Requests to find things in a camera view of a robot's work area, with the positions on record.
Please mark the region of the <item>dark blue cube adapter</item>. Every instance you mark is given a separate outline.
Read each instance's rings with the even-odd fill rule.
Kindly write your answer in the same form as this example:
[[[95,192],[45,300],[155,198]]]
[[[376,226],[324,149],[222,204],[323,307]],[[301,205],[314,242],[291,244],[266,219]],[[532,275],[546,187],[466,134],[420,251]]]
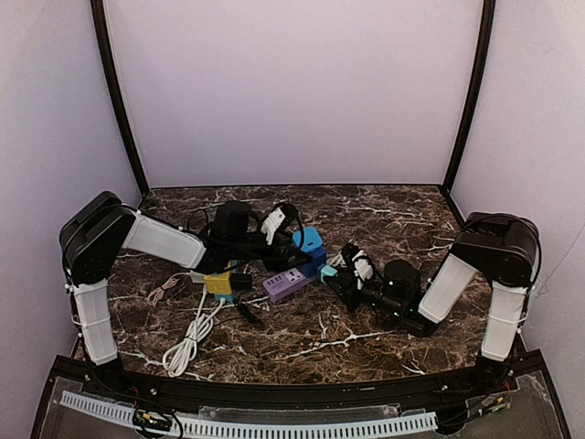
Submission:
[[[326,264],[327,251],[324,247],[320,247],[312,252],[309,252],[312,260],[297,266],[297,269],[306,278],[315,277],[318,275],[319,267]]]

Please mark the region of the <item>white USB charger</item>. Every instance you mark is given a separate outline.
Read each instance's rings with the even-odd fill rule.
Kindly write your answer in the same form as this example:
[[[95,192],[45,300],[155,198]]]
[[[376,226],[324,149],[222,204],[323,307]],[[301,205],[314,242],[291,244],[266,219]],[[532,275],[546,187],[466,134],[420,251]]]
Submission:
[[[189,272],[189,277],[193,284],[204,284],[205,283],[205,275],[202,273],[197,273],[194,271]]]

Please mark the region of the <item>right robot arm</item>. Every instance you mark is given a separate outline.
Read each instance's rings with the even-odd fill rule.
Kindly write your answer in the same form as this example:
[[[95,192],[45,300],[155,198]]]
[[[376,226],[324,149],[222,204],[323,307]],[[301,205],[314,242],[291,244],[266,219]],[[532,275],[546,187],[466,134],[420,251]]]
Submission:
[[[397,259],[379,270],[352,243],[335,273],[321,272],[350,312],[361,305],[382,311],[415,337],[431,336],[477,275],[491,288],[482,359],[505,362],[527,312],[528,296],[541,270],[542,246],[535,223],[505,213],[472,213],[428,282],[409,262]]]

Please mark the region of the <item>teal power strip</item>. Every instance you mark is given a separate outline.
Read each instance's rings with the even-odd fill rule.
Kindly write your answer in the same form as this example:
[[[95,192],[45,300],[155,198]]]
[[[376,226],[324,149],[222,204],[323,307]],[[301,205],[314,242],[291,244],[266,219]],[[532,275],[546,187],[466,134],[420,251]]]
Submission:
[[[225,272],[215,275],[213,295],[217,302],[220,302],[222,299],[228,303],[232,303],[234,301],[234,292],[231,285],[231,278],[234,273],[238,272],[238,270],[239,261],[231,260],[229,261],[228,266],[225,268]]]

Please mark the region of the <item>teal small charger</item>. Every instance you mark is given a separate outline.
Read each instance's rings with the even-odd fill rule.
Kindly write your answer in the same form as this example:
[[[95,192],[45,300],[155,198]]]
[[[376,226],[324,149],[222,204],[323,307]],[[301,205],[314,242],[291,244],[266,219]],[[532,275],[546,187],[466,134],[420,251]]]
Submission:
[[[329,264],[322,264],[318,267],[317,270],[318,273],[318,278],[319,281],[322,284],[326,283],[326,278],[328,277],[337,277],[338,276],[338,271],[336,270],[335,267],[329,265]]]

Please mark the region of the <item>black power adapter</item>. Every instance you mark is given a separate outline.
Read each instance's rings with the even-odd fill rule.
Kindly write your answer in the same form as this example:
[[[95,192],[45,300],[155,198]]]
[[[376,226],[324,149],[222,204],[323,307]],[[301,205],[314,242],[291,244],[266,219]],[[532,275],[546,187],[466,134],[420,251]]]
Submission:
[[[239,314],[251,325],[258,326],[261,321],[245,303],[246,295],[252,290],[252,276],[247,273],[235,273],[230,277],[230,286],[234,293],[233,305]]]

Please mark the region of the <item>blue small charger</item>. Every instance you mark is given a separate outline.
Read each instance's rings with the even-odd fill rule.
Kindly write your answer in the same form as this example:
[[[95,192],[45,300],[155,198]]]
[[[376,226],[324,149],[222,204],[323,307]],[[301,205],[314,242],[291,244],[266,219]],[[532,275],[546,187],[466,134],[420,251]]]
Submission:
[[[302,252],[314,252],[323,247],[324,241],[315,227],[306,227],[303,231],[296,231],[292,235],[296,247]]]

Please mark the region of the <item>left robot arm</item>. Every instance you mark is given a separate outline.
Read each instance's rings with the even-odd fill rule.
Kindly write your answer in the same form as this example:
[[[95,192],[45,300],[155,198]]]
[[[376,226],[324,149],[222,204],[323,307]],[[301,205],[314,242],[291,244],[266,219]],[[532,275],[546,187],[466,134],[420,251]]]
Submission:
[[[230,262],[261,262],[272,272],[309,263],[299,210],[280,202],[261,215],[248,202],[226,201],[205,221],[175,225],[102,191],[61,229],[58,242],[72,314],[88,360],[101,366],[118,358],[110,315],[109,281],[123,252],[139,252],[190,272],[220,274]]]

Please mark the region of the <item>yellow cube plug adapter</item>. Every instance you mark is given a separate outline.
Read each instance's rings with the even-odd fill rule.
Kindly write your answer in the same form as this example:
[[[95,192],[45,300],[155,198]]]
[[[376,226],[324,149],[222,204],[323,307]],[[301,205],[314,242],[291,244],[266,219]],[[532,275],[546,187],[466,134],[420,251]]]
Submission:
[[[206,275],[205,286],[207,291],[214,295],[218,301],[222,298],[229,300],[233,296],[230,278],[231,272]]]

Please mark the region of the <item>purple power strip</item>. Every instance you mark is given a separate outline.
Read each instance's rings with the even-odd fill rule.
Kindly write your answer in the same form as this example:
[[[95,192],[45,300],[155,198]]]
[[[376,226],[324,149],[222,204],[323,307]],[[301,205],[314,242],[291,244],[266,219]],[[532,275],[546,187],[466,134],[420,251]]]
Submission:
[[[262,285],[270,300],[276,303],[315,280],[315,276],[307,277],[298,269],[292,268],[275,274],[265,280]]]

